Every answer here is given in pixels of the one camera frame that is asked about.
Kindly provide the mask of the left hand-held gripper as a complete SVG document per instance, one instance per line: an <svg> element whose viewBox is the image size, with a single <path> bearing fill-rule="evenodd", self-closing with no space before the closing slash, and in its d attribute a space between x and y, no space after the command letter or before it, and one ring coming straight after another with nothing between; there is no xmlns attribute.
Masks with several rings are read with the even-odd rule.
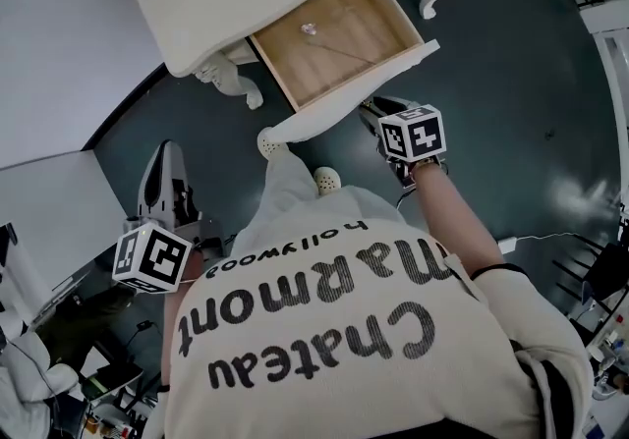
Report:
<svg viewBox="0 0 629 439"><path fill-rule="evenodd" d="M173 293L193 248L205 261L225 255L220 226L196 209L193 193L181 147L164 140L143 173L137 214L117 242L114 281L142 293Z"/></svg>

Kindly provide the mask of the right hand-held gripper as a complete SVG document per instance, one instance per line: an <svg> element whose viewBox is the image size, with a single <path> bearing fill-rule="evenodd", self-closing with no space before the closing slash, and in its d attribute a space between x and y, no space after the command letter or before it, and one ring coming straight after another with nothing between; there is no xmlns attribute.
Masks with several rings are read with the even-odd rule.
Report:
<svg viewBox="0 0 629 439"><path fill-rule="evenodd" d="M442 116L433 106L409 108L404 99L374 96L372 105L361 103L358 110L370 134L377 137L378 132L381 154L404 189L415 185L415 166L424 160L439 162L447 149Z"/></svg>

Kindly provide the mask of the large white wooden drawer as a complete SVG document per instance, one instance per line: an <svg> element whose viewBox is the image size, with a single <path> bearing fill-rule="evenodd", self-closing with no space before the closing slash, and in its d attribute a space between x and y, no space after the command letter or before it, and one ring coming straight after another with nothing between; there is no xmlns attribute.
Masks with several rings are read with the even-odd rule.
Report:
<svg viewBox="0 0 629 439"><path fill-rule="evenodd" d="M308 0L249 40L294 110L268 133L285 143L324 133L439 48L396 0Z"/></svg>

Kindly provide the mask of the person's right forearm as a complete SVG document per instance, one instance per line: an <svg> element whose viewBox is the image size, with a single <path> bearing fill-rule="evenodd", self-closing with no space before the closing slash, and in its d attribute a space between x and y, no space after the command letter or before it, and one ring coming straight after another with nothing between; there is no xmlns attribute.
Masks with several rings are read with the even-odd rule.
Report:
<svg viewBox="0 0 629 439"><path fill-rule="evenodd" d="M497 242L438 164L417 165L413 177L430 234L459 257L469 276L504 263Z"/></svg>

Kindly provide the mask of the person's left forearm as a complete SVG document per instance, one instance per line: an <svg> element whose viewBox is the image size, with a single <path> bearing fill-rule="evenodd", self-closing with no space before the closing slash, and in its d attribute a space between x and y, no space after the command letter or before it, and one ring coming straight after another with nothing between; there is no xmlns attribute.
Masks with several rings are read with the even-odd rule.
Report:
<svg viewBox="0 0 629 439"><path fill-rule="evenodd" d="M202 252L193 248L189 255L183 276L183 282L194 282L203 274L204 260Z"/></svg>

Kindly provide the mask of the person's right cream shoe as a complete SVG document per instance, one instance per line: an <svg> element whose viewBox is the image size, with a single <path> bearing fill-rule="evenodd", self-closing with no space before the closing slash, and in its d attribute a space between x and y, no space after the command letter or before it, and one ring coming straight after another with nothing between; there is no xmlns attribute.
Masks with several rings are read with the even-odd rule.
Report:
<svg viewBox="0 0 629 439"><path fill-rule="evenodd" d="M342 187L340 175L331 167L318 167L313 172L313 178L320 196L331 194Z"/></svg>

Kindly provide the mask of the person's cream shoe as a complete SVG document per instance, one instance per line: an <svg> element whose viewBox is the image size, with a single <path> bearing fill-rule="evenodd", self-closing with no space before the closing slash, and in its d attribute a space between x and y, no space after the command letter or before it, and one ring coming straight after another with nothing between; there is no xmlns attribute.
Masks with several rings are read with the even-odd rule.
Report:
<svg viewBox="0 0 629 439"><path fill-rule="evenodd" d="M313 172L313 178L320 196L331 194L342 187L340 175L331 167L318 167Z"/></svg>
<svg viewBox="0 0 629 439"><path fill-rule="evenodd" d="M288 146L284 142L276 142L268 138L271 127L262 129L257 135L257 148L262 157L269 160L272 153L277 150L288 150Z"/></svg>

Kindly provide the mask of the grey desk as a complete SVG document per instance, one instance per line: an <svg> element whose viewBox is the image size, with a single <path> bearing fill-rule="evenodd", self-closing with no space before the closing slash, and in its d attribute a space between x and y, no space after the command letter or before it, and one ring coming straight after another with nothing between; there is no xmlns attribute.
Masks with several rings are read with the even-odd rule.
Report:
<svg viewBox="0 0 629 439"><path fill-rule="evenodd" d="M91 151L0 170L0 223L50 289L115 245L125 219Z"/></svg>

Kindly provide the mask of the person's left cream shoe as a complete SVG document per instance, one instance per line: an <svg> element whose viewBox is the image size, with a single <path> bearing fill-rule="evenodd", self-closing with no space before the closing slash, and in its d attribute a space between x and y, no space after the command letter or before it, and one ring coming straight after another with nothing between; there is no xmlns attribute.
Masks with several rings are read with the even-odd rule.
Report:
<svg viewBox="0 0 629 439"><path fill-rule="evenodd" d="M269 160L272 153L277 150L288 150L288 146L284 142L276 142L268 138L271 127L262 129L257 135L257 148L262 157Z"/></svg>

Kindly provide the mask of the person's cream trousers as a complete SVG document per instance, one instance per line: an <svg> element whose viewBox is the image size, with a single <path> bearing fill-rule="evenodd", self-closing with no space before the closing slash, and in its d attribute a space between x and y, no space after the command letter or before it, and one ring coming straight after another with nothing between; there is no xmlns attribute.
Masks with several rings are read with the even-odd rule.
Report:
<svg viewBox="0 0 629 439"><path fill-rule="evenodd" d="M267 160L265 185L257 213L232 245L233 255L300 239L344 222L405 222L392 204L366 189L345 186L320 193L314 175L285 143L271 143L260 134L258 150Z"/></svg>

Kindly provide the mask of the black office chair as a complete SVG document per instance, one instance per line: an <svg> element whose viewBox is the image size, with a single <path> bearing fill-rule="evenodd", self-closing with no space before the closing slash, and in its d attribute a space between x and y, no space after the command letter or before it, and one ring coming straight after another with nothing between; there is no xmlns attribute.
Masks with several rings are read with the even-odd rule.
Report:
<svg viewBox="0 0 629 439"><path fill-rule="evenodd" d="M81 384L81 392L89 404L90 413L100 422L114 426L130 426L128 412L115 404L120 391L143 376L143 370L133 362L110 363L96 370Z"/></svg>

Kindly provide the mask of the white storage shelf rack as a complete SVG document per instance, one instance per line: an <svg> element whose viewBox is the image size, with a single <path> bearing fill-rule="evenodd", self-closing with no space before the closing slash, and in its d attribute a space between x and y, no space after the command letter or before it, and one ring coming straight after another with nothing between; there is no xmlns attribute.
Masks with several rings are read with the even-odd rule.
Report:
<svg viewBox="0 0 629 439"><path fill-rule="evenodd" d="M599 51L618 128L629 132L629 0L577 8Z"/></svg>

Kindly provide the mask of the cream printed sweater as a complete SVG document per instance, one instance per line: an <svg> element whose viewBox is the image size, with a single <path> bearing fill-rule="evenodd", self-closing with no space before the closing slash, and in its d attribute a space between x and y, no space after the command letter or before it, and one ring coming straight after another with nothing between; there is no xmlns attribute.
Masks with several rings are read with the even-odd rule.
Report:
<svg viewBox="0 0 629 439"><path fill-rule="evenodd" d="M212 265L179 308L164 439L578 439L594 375L518 266L338 220Z"/></svg>

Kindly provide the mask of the black folding chair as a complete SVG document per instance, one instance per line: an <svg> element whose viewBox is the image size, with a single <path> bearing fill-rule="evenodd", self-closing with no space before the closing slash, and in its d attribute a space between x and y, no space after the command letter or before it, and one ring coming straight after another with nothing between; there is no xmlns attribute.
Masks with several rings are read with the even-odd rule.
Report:
<svg viewBox="0 0 629 439"><path fill-rule="evenodd" d="M597 244L585 237L571 234L587 247L593 255L594 261L586 264L574 257L572 262L586 270L584 275L578 275L566 265L553 259L551 263L579 286L576 293L567 286L556 283L556 286L571 298L578 300L582 307L594 310L598 307L603 317L592 331L595 337L603 328L603 324L612 319L620 304L629 296L629 247L621 244Z"/></svg>

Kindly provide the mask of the cluttered white workbench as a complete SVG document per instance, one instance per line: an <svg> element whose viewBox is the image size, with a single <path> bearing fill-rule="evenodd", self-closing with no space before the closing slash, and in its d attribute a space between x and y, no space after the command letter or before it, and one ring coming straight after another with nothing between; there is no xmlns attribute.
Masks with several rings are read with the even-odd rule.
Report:
<svg viewBox="0 0 629 439"><path fill-rule="evenodd" d="M595 375L584 433L600 439L629 439L629 289L603 303L573 301L567 317L576 323Z"/></svg>

